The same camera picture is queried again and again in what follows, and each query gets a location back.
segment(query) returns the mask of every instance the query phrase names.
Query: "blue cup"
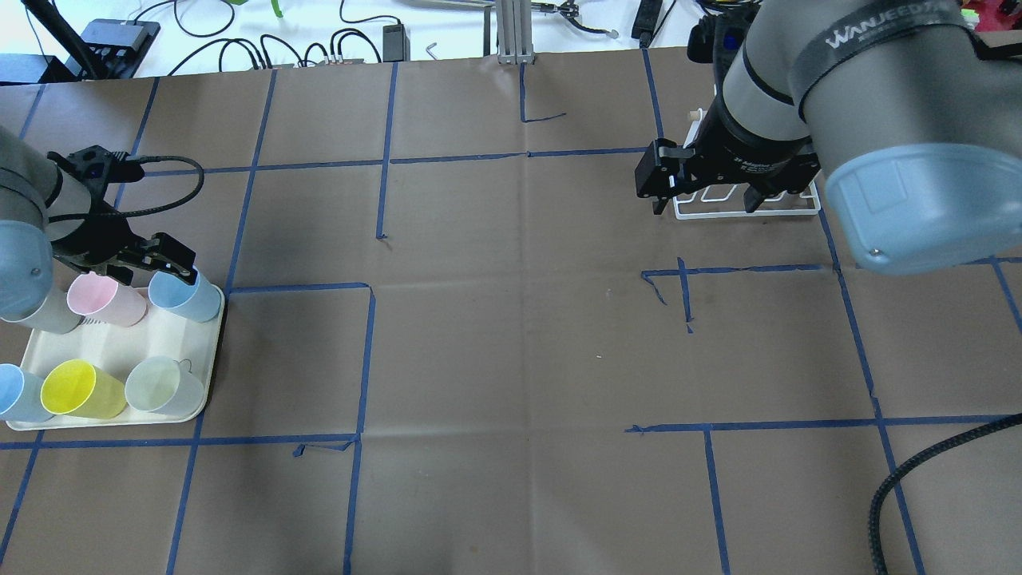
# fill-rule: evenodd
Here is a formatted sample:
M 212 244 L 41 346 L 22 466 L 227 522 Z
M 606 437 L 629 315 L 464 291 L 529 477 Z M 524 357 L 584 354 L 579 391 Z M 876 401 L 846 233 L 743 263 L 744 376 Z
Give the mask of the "blue cup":
M 42 378 L 17 366 L 0 364 L 0 420 L 39 423 L 52 418 L 40 399 L 42 388 Z
M 189 285 L 164 272 L 152 274 L 149 280 L 149 301 L 152 305 L 192 322 L 208 322 L 220 314 L 220 292 L 201 273 L 195 284 Z

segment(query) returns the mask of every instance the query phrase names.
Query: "clear cup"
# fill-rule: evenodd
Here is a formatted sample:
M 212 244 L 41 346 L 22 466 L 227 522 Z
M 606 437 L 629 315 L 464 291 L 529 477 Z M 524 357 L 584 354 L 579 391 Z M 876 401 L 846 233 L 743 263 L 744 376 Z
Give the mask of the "clear cup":
M 53 417 L 43 408 L 39 392 L 43 379 L 10 364 L 0 365 L 0 420 L 45 422 Z
M 7 324 L 24 326 L 31 330 L 49 332 L 51 334 L 66 334 L 82 324 L 82 317 L 67 307 L 67 298 L 56 285 L 43 300 L 43 305 L 26 318 L 16 320 L 4 318 Z
M 125 385 L 84 360 L 54 368 L 39 396 L 43 408 L 54 416 L 111 420 L 128 405 Z
M 142 321 L 148 304 L 133 287 L 112 277 L 89 272 L 72 282 L 67 290 L 67 307 L 104 324 L 130 328 Z
M 150 357 L 132 370 L 125 383 L 128 405 L 139 412 L 184 418 L 195 413 L 205 398 L 205 386 L 185 363 Z
M 198 273 L 189 285 L 169 273 L 156 272 L 149 280 L 152 305 L 186 320 L 210 322 L 220 314 L 220 292 L 204 275 Z

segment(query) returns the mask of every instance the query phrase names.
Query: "black pole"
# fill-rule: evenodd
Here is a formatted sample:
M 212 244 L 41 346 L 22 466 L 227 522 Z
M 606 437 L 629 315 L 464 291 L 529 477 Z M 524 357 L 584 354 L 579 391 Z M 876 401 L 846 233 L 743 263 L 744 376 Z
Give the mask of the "black pole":
M 89 49 L 89 45 L 67 23 L 67 20 L 63 19 L 56 8 L 46 0 L 21 0 L 21 3 L 36 16 L 39 23 L 43 25 L 50 35 L 56 38 L 57 42 L 67 50 L 71 57 L 75 58 L 75 61 L 85 70 L 89 80 L 106 78 L 107 70 L 102 60 Z

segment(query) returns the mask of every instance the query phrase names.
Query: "white wire rack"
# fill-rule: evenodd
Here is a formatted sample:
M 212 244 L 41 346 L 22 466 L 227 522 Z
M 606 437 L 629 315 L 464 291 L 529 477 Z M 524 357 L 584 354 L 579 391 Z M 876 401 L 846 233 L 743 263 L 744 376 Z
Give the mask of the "white wire rack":
M 706 112 L 702 108 L 692 112 L 685 145 L 689 145 L 699 132 L 699 124 Z M 673 198 L 675 217 L 679 220 L 713 220 L 725 218 L 769 218 L 777 215 L 815 215 L 820 211 L 820 191 L 817 183 L 800 193 L 782 193 L 766 198 L 758 209 L 745 211 L 743 196 L 747 184 L 722 184 L 704 187 L 686 196 Z

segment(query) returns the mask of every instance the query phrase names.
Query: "pink cup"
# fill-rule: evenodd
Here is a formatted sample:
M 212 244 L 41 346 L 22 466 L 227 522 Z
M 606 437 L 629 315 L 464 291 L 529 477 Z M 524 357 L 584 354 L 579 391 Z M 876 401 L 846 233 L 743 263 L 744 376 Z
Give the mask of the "pink cup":
M 145 298 L 132 287 L 90 272 L 72 282 L 67 307 L 97 322 L 130 328 L 145 317 L 147 305 Z

